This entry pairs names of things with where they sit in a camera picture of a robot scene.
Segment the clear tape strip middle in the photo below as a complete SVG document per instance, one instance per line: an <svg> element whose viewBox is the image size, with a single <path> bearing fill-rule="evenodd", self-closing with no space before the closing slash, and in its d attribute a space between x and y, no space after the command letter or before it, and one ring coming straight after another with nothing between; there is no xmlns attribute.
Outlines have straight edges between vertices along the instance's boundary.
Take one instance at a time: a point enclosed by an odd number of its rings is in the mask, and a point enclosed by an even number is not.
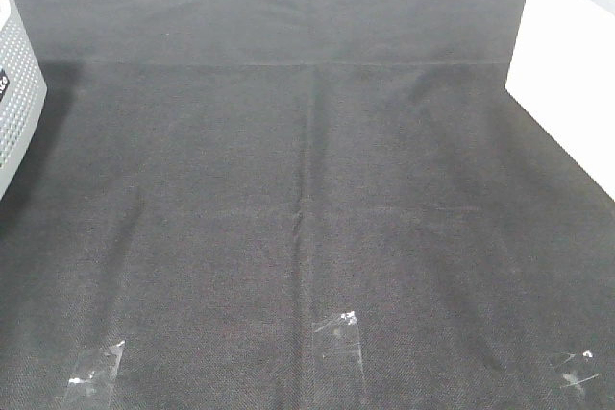
<svg viewBox="0 0 615 410"><path fill-rule="evenodd" d="M335 313L312 325L313 409L367 408L357 316Z"/></svg>

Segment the clear tape strip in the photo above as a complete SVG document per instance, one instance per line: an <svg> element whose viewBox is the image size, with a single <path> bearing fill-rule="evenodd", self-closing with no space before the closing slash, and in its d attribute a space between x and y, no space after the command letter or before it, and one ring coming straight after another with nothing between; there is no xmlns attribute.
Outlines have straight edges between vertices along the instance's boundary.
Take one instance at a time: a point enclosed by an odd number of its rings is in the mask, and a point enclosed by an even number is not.
<svg viewBox="0 0 615 410"><path fill-rule="evenodd" d="M557 376L558 387L576 396L587 396L602 378L591 350L556 352L549 357L549 363Z"/></svg>
<svg viewBox="0 0 615 410"><path fill-rule="evenodd" d="M114 391L125 341L115 345L83 350L67 386L62 410L108 410Z"/></svg>
<svg viewBox="0 0 615 410"><path fill-rule="evenodd" d="M313 409L367 408L357 316L335 313L312 325Z"/></svg>

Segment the white slotted storage bin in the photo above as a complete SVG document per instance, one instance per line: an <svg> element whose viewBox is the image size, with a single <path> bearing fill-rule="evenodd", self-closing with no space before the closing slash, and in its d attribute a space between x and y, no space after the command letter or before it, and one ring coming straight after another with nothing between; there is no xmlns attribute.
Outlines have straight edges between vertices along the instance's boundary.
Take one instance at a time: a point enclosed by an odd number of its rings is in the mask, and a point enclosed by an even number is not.
<svg viewBox="0 0 615 410"><path fill-rule="evenodd" d="M614 194L614 0L525 0L505 88Z"/></svg>

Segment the grey perforated basket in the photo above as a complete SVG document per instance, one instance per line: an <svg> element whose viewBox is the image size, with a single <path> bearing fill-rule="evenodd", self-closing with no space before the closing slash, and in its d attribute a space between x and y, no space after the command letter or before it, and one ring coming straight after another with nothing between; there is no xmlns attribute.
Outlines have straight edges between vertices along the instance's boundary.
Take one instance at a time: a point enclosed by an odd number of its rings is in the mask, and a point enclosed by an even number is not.
<svg viewBox="0 0 615 410"><path fill-rule="evenodd" d="M23 160L47 85L14 0L1 0L1 191Z"/></svg>

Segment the clear tape strip left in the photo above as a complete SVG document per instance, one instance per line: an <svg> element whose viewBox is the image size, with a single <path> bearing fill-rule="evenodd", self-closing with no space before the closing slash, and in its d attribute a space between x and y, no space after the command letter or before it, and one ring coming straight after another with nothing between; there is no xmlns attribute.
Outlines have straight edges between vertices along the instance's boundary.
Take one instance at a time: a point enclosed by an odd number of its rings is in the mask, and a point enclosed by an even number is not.
<svg viewBox="0 0 615 410"><path fill-rule="evenodd" d="M114 391L125 341L115 345L83 350L67 386L62 410L108 410Z"/></svg>

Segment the clear tape strip right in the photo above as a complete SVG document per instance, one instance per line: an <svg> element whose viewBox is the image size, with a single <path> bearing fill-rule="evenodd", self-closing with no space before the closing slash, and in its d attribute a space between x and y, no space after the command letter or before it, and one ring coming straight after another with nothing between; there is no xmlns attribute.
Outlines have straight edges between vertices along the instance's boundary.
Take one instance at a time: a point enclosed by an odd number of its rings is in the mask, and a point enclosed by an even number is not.
<svg viewBox="0 0 615 410"><path fill-rule="evenodd" d="M602 378L591 350L556 352L549 357L549 363L557 376L558 387L576 396L587 396Z"/></svg>

